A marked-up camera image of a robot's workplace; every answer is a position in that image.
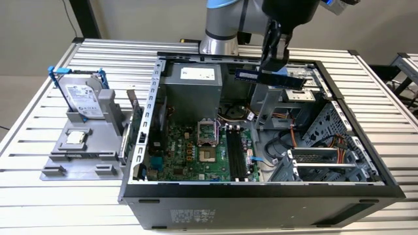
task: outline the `ram slot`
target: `ram slot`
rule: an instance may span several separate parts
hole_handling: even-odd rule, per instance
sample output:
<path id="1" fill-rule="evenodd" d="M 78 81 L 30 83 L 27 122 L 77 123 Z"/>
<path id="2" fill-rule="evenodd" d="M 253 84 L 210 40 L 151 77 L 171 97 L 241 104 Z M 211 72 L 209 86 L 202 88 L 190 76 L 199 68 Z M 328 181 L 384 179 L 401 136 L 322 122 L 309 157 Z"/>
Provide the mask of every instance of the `ram slot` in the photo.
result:
<path id="1" fill-rule="evenodd" d="M 227 131 L 227 147 L 231 180 L 239 179 L 243 181 L 246 178 L 246 165 L 241 146 L 241 135 L 237 130 Z"/>

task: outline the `gray floor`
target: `gray floor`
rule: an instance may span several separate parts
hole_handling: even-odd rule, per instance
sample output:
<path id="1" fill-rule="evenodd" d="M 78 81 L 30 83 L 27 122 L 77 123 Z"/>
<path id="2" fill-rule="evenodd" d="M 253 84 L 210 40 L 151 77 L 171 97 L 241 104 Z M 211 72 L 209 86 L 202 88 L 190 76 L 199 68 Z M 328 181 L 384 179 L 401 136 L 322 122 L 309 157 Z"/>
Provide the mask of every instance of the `gray floor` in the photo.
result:
<path id="1" fill-rule="evenodd" d="M 12 127 L 47 76 L 0 75 L 0 125 Z M 7 130 L 0 128 L 0 140 Z"/>

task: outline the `wire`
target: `wire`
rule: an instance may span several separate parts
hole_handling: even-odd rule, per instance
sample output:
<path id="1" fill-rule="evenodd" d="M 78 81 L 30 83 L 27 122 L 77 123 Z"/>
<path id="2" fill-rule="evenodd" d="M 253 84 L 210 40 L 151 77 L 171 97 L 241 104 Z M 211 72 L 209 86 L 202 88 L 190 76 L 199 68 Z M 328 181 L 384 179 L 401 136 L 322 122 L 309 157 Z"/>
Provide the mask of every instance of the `wire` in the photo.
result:
<path id="1" fill-rule="evenodd" d="M 298 147 L 297 140 L 296 140 L 294 124 L 296 124 L 296 119 L 293 118 L 293 124 L 290 125 L 290 135 L 293 138 L 293 145 L 294 147 Z"/>
<path id="2" fill-rule="evenodd" d="M 277 152 L 278 154 L 281 154 L 280 151 L 276 149 L 274 142 L 280 142 L 281 145 L 282 145 L 286 149 L 292 149 L 292 148 L 293 148 L 293 146 L 289 145 L 289 144 L 282 140 L 282 137 L 284 137 L 285 135 L 288 135 L 289 133 L 290 133 L 290 129 L 277 132 L 276 134 L 278 134 L 278 137 L 276 138 L 276 137 L 274 137 L 276 134 L 274 134 L 274 135 L 273 135 L 273 139 L 265 144 L 265 152 L 266 152 L 266 154 L 268 154 L 269 157 L 277 158 L 277 159 L 280 159 L 280 160 L 284 158 L 284 157 L 281 157 L 281 156 L 273 155 L 273 154 L 269 152 L 269 146 L 273 144 L 273 148 L 274 148 L 276 152 Z"/>
<path id="3" fill-rule="evenodd" d="M 342 152 L 342 156 L 341 156 L 341 163 L 345 163 L 345 156 L 346 156 L 346 150 Z"/>
<path id="4" fill-rule="evenodd" d="M 233 120 L 233 119 L 227 119 L 226 117 L 223 117 L 221 114 L 218 114 L 218 117 L 221 117 L 225 121 L 227 122 L 241 122 L 241 121 L 248 121 L 248 119 L 242 119 L 242 120 Z"/>
<path id="5" fill-rule="evenodd" d="M 248 110 L 250 111 L 250 112 L 253 112 L 257 116 L 260 115 L 260 112 L 256 112 L 256 111 L 253 111 L 249 107 L 248 107 Z M 286 118 L 286 114 L 280 114 L 280 113 L 273 113 L 273 115 L 277 117 L 277 118 Z"/>
<path id="6" fill-rule="evenodd" d="M 264 163 L 266 166 L 274 168 L 274 166 L 273 166 L 273 165 L 269 165 L 265 161 L 257 161 L 257 162 L 258 162 L 258 163 Z"/>
<path id="7" fill-rule="evenodd" d="M 338 155 L 338 158 L 337 158 L 337 163 L 340 164 L 341 163 L 341 150 L 340 150 L 340 147 L 337 147 L 337 155 Z"/>
<path id="8" fill-rule="evenodd" d="M 63 1 L 63 4 L 65 4 L 67 19 L 69 19 L 69 21 L 70 21 L 70 24 L 71 24 L 71 27 L 73 27 L 73 30 L 74 30 L 74 34 L 75 34 L 77 37 L 78 37 L 78 31 L 77 31 L 77 29 L 75 29 L 75 27 L 74 27 L 74 25 L 73 25 L 73 22 L 71 22 L 71 19 L 70 19 L 70 15 L 69 15 L 67 4 L 66 4 L 66 1 L 65 1 L 65 0 L 62 0 L 62 1 Z"/>
<path id="9" fill-rule="evenodd" d="M 334 136 L 336 136 L 336 135 L 324 137 L 321 140 L 318 140 L 318 141 L 312 145 L 312 148 L 313 148 L 313 147 L 317 147 L 324 141 L 326 141 L 329 138 L 332 138 L 332 137 L 334 137 Z"/>
<path id="10" fill-rule="evenodd" d="M 417 98 L 414 98 L 410 102 L 410 104 L 408 105 L 408 109 L 413 106 L 414 102 L 416 102 Z"/>
<path id="11" fill-rule="evenodd" d="M 329 148 L 333 148 L 334 143 L 336 143 L 336 136 L 334 136 L 334 138 L 333 138 L 333 142 L 329 144 Z"/>
<path id="12" fill-rule="evenodd" d="M 278 151 L 277 148 L 276 148 L 276 144 L 273 145 L 273 148 L 274 148 L 276 152 L 277 152 L 278 154 L 281 154 L 280 151 Z"/>
<path id="13" fill-rule="evenodd" d="M 7 128 L 4 126 L 0 126 L 0 128 L 4 129 L 4 130 L 8 130 L 8 131 L 11 130 L 11 128 Z"/>

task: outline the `power supply label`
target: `power supply label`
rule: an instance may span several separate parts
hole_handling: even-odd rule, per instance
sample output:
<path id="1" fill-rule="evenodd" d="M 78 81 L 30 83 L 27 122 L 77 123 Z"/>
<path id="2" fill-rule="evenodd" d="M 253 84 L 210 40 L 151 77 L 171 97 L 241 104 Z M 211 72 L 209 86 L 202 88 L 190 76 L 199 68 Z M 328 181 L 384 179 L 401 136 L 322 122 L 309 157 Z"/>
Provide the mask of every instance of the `power supply label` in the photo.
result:
<path id="1" fill-rule="evenodd" d="M 182 68 L 181 79 L 215 80 L 215 69 Z"/>

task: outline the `robotic arm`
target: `robotic arm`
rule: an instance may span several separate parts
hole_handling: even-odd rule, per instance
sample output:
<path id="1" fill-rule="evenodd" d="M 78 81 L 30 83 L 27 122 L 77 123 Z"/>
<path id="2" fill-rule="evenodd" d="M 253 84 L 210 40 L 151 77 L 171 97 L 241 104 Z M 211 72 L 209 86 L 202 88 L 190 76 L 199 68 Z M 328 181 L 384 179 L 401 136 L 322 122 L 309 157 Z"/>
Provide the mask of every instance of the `robotic arm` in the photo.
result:
<path id="1" fill-rule="evenodd" d="M 237 32 L 265 33 L 261 71 L 280 71 L 289 62 L 288 45 L 294 29 L 312 21 L 318 5 L 340 15 L 348 5 L 356 5 L 360 1 L 209 0 L 201 53 L 238 55 Z"/>

